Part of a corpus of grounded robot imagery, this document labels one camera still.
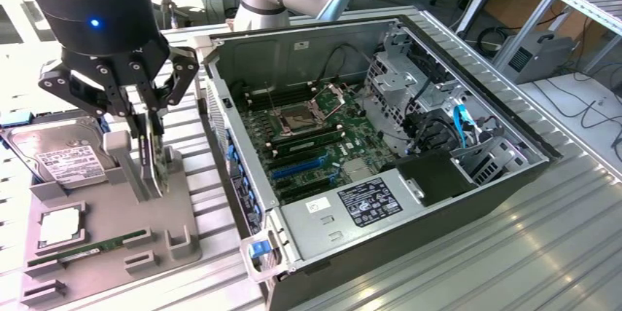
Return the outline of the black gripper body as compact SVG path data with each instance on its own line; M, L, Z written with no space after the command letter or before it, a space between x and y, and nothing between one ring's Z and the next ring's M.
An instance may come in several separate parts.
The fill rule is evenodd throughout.
M169 48L150 0L34 0L61 45L61 60L76 69L92 60L130 58L161 68Z

